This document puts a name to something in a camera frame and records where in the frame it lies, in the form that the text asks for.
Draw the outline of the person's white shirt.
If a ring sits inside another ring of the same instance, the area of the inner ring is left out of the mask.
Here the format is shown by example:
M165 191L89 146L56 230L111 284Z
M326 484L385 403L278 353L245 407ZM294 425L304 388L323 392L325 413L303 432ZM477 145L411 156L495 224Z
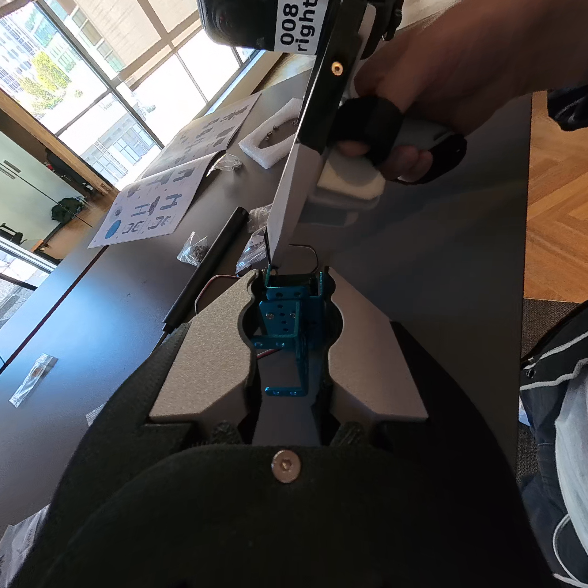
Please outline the person's white shirt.
M571 380L555 427L556 469L564 505L587 553L587 368Z

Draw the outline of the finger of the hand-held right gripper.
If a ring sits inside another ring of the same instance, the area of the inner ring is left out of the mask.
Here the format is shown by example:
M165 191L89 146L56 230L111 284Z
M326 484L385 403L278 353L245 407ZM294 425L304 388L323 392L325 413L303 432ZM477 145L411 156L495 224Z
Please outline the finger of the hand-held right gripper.
M314 191L323 167L319 152L294 141L266 225L268 260L273 268L283 264L307 197Z

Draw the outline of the black servo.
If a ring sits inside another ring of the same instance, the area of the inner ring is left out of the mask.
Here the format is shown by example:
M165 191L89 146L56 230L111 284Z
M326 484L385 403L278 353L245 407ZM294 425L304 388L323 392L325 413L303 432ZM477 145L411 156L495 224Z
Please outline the black servo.
M261 333L252 336L257 350L277 350L293 354L299 385L268 386L273 398L302 398L310 384L310 352L326 341L327 270L281 275L267 268L258 303Z

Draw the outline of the dark brown desk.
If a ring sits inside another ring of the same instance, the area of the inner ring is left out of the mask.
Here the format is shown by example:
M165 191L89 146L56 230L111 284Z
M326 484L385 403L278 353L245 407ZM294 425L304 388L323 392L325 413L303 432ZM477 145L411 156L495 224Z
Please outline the dark brown desk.
M151 353L193 273L176 260L191 231L215 239L237 206L254 209L275 195L283 162L266 171L238 141L302 97L308 77L262 92L230 147L244 169L203 182L173 234L100 250L88 249L91 232L2 328L1 533L50 502L88 429L85 415ZM526 95L494 114L452 172L415 187L388 183L350 226L300 224L294 238L410 331L474 401L511 465L531 105ZM43 353L57 363L14 408L9 399Z

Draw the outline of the dark green bag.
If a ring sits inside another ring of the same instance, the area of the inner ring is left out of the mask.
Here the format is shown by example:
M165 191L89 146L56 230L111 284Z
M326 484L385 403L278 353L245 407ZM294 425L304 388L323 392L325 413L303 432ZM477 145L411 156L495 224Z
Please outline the dark green bag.
M67 224L78 218L84 207L85 203L77 198L63 198L52 207L51 219L59 224Z

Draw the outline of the clear bag with silver nuts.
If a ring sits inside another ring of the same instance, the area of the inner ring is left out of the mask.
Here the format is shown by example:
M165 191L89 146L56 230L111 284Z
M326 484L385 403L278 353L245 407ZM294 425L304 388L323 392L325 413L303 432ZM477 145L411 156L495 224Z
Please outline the clear bag with silver nuts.
M263 232L252 234L236 263L235 273L243 276L252 269L264 269L268 265L266 239Z

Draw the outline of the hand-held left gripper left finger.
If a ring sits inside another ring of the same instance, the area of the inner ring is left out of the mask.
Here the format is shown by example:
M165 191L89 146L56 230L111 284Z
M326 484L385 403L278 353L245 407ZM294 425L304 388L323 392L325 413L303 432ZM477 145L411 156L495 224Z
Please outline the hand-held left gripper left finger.
M249 271L192 319L149 414L153 422L239 424L246 418L255 353L243 319L260 275Z

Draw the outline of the person's striped black jacket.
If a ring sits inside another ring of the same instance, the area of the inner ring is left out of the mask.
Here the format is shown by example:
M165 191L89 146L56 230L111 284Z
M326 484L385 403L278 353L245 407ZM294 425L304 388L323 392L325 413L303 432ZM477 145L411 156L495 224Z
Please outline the person's striped black jacket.
M567 515L557 476L557 420L567 388L587 368L587 302L545 334L523 358L519 398L536 444L538 471L522 484L530 524L552 575L587 587L587 553Z

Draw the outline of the long twisted clear plastic bag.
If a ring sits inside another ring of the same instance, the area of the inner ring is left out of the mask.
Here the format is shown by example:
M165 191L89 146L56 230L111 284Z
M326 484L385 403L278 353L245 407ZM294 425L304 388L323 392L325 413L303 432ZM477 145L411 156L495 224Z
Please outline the long twisted clear plastic bag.
M16 525L9 525L1 538L1 587L9 587L38 537L50 504Z

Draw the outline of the white foam square with hole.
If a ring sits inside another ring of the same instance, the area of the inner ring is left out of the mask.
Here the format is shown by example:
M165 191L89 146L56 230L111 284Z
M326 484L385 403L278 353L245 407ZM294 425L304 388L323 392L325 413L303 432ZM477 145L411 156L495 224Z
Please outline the white foam square with hole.
M280 160L287 157L295 141L297 126L291 126L290 120L300 115L303 99L291 98L269 119L261 123L254 131L239 142L242 152L253 159L263 169L270 169ZM279 139L277 143L268 144L268 131L273 125L289 128L289 135Z

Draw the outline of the clear bag with dark screws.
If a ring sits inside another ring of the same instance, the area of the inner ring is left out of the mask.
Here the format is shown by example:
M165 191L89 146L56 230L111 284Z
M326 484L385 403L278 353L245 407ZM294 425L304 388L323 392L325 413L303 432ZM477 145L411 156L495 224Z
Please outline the clear bag with dark screws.
M255 208L248 213L247 232L254 234L267 226L267 221L272 210L272 204Z

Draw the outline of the person's right hand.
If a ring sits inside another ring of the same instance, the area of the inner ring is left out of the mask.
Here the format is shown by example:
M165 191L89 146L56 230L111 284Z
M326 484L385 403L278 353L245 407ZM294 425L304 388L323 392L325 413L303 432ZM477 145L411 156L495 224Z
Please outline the person's right hand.
M512 99L533 92L533 39L544 1L458 1L401 30L354 83L404 114L469 135Z

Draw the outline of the black screwdriver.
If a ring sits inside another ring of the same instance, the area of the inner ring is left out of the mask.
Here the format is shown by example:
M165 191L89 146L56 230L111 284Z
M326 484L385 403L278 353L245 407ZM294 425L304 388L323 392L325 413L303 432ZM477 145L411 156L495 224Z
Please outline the black screwdriver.
M176 299L171 310L166 315L162 335L155 345L154 350L182 324L190 308L194 307L197 297L213 277L214 271L224 258L224 254L246 225L248 214L248 211L241 206L238 206L231 214L212 246L210 246L208 252L204 255L201 264L188 280L180 296Z

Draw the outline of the crumpled clear plastic scrap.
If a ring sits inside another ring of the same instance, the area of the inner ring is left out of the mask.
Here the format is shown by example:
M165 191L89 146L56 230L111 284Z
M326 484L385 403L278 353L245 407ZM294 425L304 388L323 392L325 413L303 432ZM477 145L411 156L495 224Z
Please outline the crumpled clear plastic scrap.
M243 168L242 161L228 152L220 156L215 163L208 169L206 176L210 176L215 171L232 171L236 172Z

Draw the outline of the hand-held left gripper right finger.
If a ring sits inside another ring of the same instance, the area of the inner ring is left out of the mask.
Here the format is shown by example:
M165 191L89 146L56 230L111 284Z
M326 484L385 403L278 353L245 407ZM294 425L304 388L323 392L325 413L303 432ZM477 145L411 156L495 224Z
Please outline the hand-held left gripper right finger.
M341 334L328 351L330 413L340 423L424 422L428 412L389 318L334 269Z

